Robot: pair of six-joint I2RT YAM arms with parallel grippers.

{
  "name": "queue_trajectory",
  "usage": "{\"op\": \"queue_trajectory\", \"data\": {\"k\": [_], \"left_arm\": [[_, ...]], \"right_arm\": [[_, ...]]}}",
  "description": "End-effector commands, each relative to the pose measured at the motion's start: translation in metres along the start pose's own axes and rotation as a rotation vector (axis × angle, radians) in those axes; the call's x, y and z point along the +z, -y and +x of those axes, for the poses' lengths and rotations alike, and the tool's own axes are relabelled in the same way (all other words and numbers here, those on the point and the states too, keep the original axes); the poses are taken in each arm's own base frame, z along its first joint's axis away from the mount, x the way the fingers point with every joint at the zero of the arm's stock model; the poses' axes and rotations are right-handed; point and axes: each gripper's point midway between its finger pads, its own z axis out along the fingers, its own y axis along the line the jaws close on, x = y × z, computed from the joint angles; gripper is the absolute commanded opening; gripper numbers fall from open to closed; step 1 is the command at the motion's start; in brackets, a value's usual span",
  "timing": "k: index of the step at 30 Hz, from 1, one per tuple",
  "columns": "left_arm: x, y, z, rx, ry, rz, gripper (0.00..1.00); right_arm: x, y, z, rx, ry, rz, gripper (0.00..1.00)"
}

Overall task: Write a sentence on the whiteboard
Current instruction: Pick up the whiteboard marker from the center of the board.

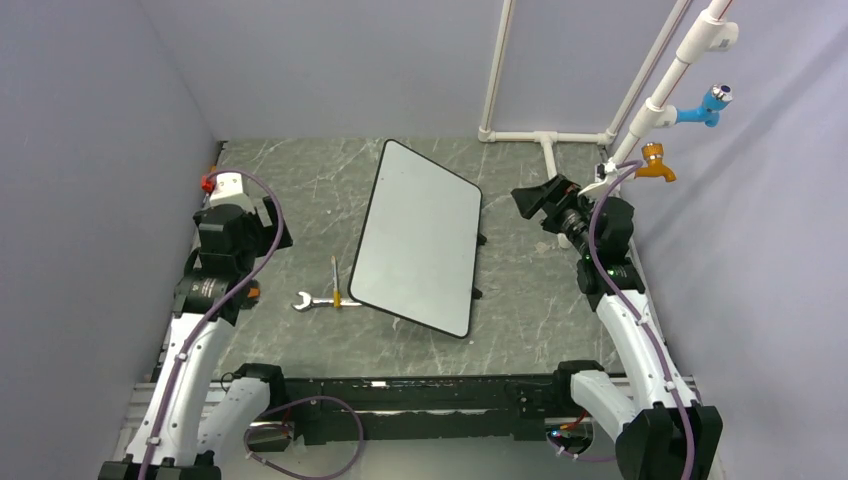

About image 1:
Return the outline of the yellow marker pen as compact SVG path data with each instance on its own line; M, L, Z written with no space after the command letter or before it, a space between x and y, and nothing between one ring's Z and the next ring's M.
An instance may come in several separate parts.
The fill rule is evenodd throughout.
M340 290L338 261L335 256L331 257L332 282L333 282L333 305L335 308L342 307L342 294Z

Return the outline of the black-framed whiteboard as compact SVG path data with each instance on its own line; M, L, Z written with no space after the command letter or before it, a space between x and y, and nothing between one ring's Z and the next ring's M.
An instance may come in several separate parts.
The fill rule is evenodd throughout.
M401 142L384 142L348 284L379 311L465 338L471 330L482 191Z

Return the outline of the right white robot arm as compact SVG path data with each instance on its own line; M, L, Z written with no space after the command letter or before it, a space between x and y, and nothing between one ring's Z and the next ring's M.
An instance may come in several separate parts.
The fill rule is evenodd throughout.
M579 190L558 175L511 196L523 218L543 212L542 229L564 235L577 251L578 286L613 340L630 391L592 362L565 362L552 404L564 415L582 408L604 430L625 479L707 479L723 420L697 398L660 338L630 256L634 208L617 197L593 202Z

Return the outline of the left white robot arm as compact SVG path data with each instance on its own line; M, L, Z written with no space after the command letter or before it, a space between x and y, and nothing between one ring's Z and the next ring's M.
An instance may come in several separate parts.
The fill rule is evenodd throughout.
M217 362L242 308L258 298L254 278L278 249L292 245L278 200L262 200L270 225L246 203L196 212L200 244L174 292L165 359L141 424L122 459L106 461L101 479L219 479L220 465L250 424L287 406L278 365L245 363L223 399L203 412Z

